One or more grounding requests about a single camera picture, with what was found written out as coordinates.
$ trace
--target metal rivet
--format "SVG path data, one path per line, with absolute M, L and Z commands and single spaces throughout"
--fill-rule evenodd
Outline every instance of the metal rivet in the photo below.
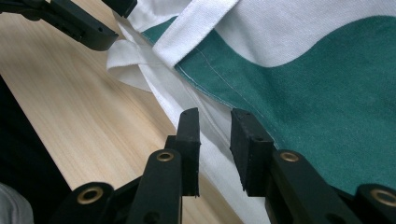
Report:
M 296 154 L 291 152 L 280 153 L 280 158 L 282 158 L 285 161 L 298 161 L 300 159 Z
M 387 206 L 396 207 L 396 195 L 392 194 L 383 189 L 372 189 L 370 191 L 373 198 L 375 198 L 380 203 Z
M 171 161 L 174 158 L 174 155 L 170 152 L 162 152 L 157 155 L 157 160 L 159 161 Z
M 100 187 L 90 187 L 84 189 L 77 197 L 80 204 L 89 204 L 98 201 L 103 196 L 103 190 Z

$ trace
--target green and white cloth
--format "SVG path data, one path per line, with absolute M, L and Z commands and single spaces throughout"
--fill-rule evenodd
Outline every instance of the green and white cloth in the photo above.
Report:
M 242 192 L 228 149 L 232 107 L 329 184 L 396 189 L 395 16 L 393 0 L 149 0 L 118 18 L 126 40 L 107 67 L 152 91 L 175 126 L 199 107 L 200 171 L 244 222 L 260 223 L 263 199 Z

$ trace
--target wooden table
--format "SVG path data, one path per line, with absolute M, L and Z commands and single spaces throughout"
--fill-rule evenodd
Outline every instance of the wooden table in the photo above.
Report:
M 120 34 L 99 0 L 74 1 Z M 149 154 L 175 134 L 154 96 L 106 72 L 106 53 L 87 49 L 44 21 L 0 14 L 0 74 L 72 189 L 114 188 L 142 175 Z M 201 198 L 184 198 L 184 223 L 240 223 L 200 177 Z

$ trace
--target light wooden tabletop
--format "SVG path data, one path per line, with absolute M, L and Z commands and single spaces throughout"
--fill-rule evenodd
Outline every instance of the light wooden tabletop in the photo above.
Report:
M 101 1 L 74 2 L 120 34 Z M 69 186 L 102 181 L 119 188 L 142 175 L 149 154 L 176 132 L 154 96 L 109 75 L 106 52 L 44 21 L 0 18 L 0 74 Z M 200 198 L 183 199 L 184 223 L 241 222 L 203 177 L 200 189 Z

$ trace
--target green fabric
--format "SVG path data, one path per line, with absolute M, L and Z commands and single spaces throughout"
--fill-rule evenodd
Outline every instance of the green fabric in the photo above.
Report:
M 171 22 L 144 35 L 154 43 Z M 277 148 L 305 155 L 329 184 L 396 189 L 396 18 L 354 21 L 271 68 L 212 32 L 176 69 L 217 101 L 253 112 Z

